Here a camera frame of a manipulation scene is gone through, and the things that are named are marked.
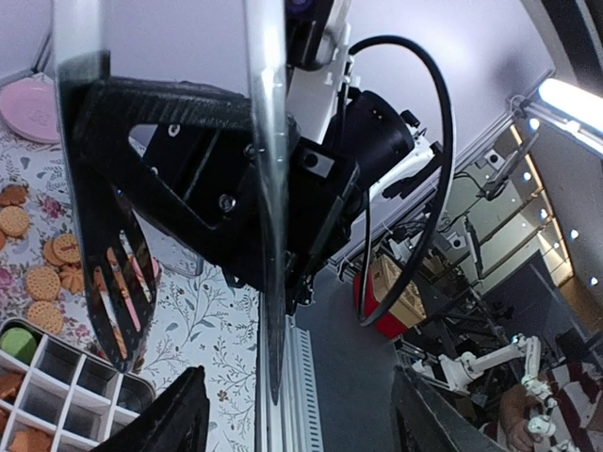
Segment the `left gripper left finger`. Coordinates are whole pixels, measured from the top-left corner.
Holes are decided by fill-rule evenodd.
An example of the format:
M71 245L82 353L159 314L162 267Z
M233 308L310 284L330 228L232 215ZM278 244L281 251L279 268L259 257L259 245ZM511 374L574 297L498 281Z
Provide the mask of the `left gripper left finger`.
M94 450L204 452L209 413L204 368L189 367L140 416Z

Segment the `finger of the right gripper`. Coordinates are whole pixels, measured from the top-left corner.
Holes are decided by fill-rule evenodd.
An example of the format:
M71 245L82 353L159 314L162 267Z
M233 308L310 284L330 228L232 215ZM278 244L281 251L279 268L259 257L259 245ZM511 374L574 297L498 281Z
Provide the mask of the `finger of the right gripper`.
M73 197L81 229L130 228L140 212L162 231L256 231L257 182L244 150L252 130L159 124L145 154L129 131L102 123L70 131Z
M129 131L140 123L251 131L251 100L205 84L124 77L96 80L83 91L71 132L89 128Z

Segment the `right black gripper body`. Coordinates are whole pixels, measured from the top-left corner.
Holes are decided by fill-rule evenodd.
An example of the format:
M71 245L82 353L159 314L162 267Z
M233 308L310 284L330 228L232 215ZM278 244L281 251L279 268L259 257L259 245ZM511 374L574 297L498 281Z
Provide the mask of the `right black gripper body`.
M264 290L258 153L247 131L184 127L136 157L146 213L205 260ZM285 289L298 292L349 239L363 165L349 133L318 144L295 137L285 216Z

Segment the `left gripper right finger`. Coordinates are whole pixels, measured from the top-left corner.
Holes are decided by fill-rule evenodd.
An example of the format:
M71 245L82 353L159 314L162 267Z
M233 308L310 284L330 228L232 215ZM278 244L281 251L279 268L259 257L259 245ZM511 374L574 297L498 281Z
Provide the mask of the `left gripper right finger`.
M414 370L396 366L391 388L396 451L500 451Z

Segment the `metal serving tongs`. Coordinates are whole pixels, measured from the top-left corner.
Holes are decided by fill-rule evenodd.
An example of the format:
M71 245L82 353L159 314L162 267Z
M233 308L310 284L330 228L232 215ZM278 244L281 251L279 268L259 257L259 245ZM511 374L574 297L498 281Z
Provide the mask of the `metal serving tongs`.
M56 1L63 151L89 319L113 366L139 358L156 282L147 218L206 261L264 268L265 355L278 397L285 341L285 7L244 5L250 93L111 74L106 1Z

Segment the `metal tin with white dividers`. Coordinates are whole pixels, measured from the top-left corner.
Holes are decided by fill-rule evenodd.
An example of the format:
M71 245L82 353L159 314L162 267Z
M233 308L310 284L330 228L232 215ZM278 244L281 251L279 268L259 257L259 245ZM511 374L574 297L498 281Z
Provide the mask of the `metal tin with white dividers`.
M121 374L106 361L68 345L28 322L14 318L1 335L27 332L33 354L18 358L1 351L1 374L20 374L15 395L1 401L1 449L9 451L16 437L41 431L51 451L91 451L125 428L155 400L144 379Z

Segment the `brown flower cookie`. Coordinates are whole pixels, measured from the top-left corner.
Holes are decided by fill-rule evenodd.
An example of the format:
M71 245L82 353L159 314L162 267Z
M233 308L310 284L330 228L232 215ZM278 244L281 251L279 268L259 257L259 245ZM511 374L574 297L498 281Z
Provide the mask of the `brown flower cookie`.
M0 398L12 403L19 394L24 374L9 372L0 377Z

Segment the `green round cookie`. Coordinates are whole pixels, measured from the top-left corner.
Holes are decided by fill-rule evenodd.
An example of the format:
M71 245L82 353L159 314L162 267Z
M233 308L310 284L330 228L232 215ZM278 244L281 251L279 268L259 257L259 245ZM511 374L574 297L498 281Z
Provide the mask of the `green round cookie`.
M36 338L24 328L10 328L1 335L1 349L22 363L31 364L37 348Z

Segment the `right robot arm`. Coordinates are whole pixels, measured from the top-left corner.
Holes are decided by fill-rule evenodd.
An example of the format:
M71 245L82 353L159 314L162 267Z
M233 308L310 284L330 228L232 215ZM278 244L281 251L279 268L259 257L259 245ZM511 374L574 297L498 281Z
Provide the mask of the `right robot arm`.
M248 96L114 77L102 6L57 1L65 160L89 294L155 294L145 216L243 283L294 293L348 238L368 191L415 147L381 97L341 103L325 144L285 110L285 8L245 7Z

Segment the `silver tin lid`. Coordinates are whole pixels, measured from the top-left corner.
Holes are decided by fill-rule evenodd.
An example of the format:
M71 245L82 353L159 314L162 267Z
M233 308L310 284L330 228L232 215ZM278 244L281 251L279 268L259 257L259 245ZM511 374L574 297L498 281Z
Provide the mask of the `silver tin lid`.
M161 239L163 251L159 260L171 271L188 278L200 276L204 271L204 259L184 247L170 236Z

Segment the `pink plate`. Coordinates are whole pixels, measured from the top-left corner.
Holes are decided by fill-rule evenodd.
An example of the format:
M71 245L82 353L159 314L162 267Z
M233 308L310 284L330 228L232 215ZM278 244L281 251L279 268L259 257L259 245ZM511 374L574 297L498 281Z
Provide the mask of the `pink plate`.
M60 142L53 85L25 78L1 89L1 118L20 137L42 144Z

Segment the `round waffle cookie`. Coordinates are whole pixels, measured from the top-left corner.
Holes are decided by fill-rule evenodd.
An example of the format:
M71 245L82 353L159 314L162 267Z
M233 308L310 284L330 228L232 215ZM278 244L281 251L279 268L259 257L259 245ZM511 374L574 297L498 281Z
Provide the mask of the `round waffle cookie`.
M23 237L30 226L30 217L20 206L7 206L0 212L1 231L10 237Z

